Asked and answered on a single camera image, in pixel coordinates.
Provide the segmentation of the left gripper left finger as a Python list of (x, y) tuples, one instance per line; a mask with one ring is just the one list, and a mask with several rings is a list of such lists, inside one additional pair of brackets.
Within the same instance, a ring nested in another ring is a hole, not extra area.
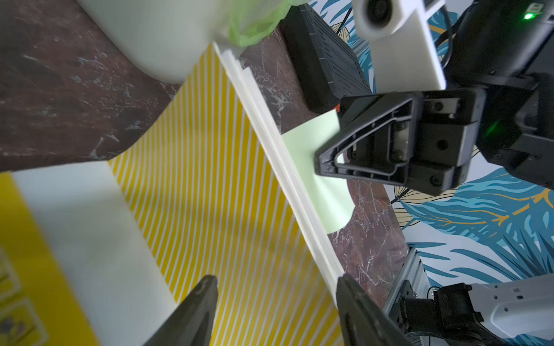
[(216, 276), (205, 275), (144, 346), (210, 345), (218, 299), (217, 284)]

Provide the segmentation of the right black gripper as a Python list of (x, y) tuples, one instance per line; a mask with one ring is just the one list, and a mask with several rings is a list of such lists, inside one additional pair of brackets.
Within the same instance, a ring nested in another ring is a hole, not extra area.
[(345, 97), (315, 173), (440, 195), (467, 179), (484, 106), (479, 88)]

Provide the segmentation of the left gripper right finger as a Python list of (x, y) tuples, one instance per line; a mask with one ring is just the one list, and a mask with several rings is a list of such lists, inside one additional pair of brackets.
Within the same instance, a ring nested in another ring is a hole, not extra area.
[(336, 302), (345, 345), (412, 344), (351, 275), (338, 279)]

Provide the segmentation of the yellow paperback book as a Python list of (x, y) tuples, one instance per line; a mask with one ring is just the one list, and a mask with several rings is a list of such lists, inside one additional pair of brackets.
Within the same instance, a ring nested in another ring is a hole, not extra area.
[(342, 273), (251, 70), (215, 44), (124, 153), (1, 174), (3, 345), (166, 345), (204, 278), (209, 345), (342, 345)]

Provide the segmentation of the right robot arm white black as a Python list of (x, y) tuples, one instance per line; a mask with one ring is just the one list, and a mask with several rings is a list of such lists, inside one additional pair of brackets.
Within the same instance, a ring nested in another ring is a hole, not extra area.
[(459, 249), (507, 283), (458, 283), (417, 298), (403, 283), (381, 312), (350, 276), (336, 301), (347, 345), (510, 345), (553, 340), (553, 3), (474, 1), (433, 38), (442, 1), (354, 1), (376, 95), (340, 101), (340, 130), (315, 153), (320, 176), (427, 195), (452, 207), (417, 217), (473, 236), (496, 259)]

